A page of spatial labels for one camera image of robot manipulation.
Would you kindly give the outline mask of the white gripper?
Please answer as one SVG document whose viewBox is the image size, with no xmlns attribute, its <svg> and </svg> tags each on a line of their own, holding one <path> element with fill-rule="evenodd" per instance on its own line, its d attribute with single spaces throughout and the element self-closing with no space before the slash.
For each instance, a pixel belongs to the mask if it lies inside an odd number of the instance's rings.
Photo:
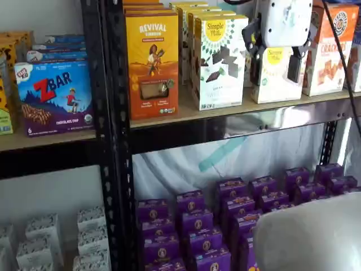
<svg viewBox="0 0 361 271">
<path fill-rule="evenodd" d="M 251 56 L 251 82 L 260 84 L 262 57 L 267 47 L 292 47 L 287 76 L 298 83 L 302 59 L 311 46 L 312 1 L 259 1 L 258 13 L 261 17 L 254 18 L 242 30 Z"/>
</svg>

